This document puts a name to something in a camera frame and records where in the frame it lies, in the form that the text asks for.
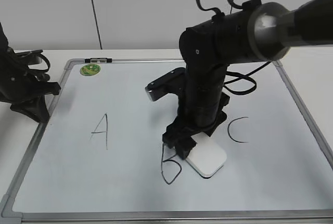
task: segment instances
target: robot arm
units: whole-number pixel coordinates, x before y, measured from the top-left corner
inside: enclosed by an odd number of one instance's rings
[[[46,74],[50,62],[42,50],[15,53],[8,46],[8,40],[0,24],[0,102],[11,103],[10,109],[22,113],[37,122],[47,122],[49,113],[45,104],[46,94],[58,95],[57,82],[47,82]],[[41,60],[47,69],[31,69],[29,65]]]
[[[222,88],[230,64],[276,61],[291,46],[333,44],[333,0],[313,0],[294,11],[261,0],[241,6],[228,0],[241,9],[230,15],[218,8],[204,9],[196,1],[201,10],[215,15],[182,33],[179,47],[186,69],[171,71],[146,87],[153,101],[167,93],[178,96],[178,115],[162,139],[183,159],[196,145],[192,135],[210,136],[226,119],[222,109],[229,96]]]

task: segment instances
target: whiteboard frame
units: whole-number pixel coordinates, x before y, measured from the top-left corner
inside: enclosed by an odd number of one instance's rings
[[[71,59],[64,67],[60,78],[60,86],[63,88],[74,65],[85,63],[98,63],[112,65],[112,63],[169,63],[183,62],[182,59]],[[300,113],[304,117],[313,133],[321,151],[333,169],[333,153],[319,127],[312,118],[300,95],[291,83],[283,69],[282,63],[277,61],[274,65],[285,83],[289,93],[295,101]],[[54,96],[49,112],[52,115],[59,97]],[[253,211],[160,211],[160,212],[123,212],[123,213],[19,213],[12,211],[15,197],[23,182],[23,178],[36,153],[38,145],[43,137],[47,124],[40,123],[32,137],[32,140],[23,156],[23,159],[12,179],[12,182],[0,202],[0,223],[20,224],[22,222],[114,222],[114,223],[290,223],[290,222],[333,222],[333,209],[327,210],[253,210]]]

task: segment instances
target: black marker writing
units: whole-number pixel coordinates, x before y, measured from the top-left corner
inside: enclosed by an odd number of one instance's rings
[[[106,121],[106,131],[96,131],[98,126],[101,124],[101,122],[103,121],[103,119],[105,119]],[[101,120],[99,121],[99,123],[97,124],[95,130],[93,132],[91,132],[91,136],[90,136],[90,140],[92,139],[94,134],[101,134],[101,133],[105,133],[105,143],[106,143],[106,149],[108,149],[108,133],[109,133],[109,123],[108,123],[108,114],[105,113],[103,115],[103,117],[101,118]]]

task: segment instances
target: whiteboard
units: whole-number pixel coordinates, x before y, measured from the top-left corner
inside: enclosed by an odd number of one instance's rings
[[[177,98],[151,102],[145,86],[182,63],[112,63],[95,76],[75,65],[13,205],[24,213],[297,210],[333,208],[333,172],[273,65],[258,88],[231,95],[213,135],[228,160],[211,179],[185,161],[172,185],[160,173],[161,136]],[[258,64],[233,65],[246,73]],[[247,89],[246,82],[232,85]],[[103,133],[91,132],[108,114]],[[235,143],[227,135],[248,143]],[[166,156],[172,154],[167,150]],[[178,168],[165,165],[166,175]]]

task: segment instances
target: round sticker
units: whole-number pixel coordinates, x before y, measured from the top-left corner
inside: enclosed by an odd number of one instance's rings
[[[100,66],[97,64],[88,64],[80,69],[80,74],[83,76],[93,76],[100,72]]]

